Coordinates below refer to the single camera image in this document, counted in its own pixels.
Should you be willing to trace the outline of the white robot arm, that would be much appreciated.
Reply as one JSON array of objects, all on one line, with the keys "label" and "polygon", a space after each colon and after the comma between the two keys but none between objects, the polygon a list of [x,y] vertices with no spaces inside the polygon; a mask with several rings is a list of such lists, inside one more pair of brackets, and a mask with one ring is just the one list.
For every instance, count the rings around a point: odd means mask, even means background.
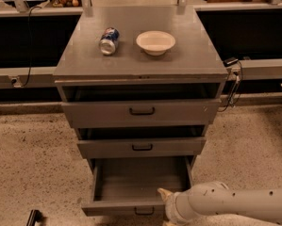
[{"label": "white robot arm", "polygon": [[282,188],[233,190],[214,181],[183,192],[159,188],[167,224],[183,226],[201,216],[238,215],[282,226]]}]

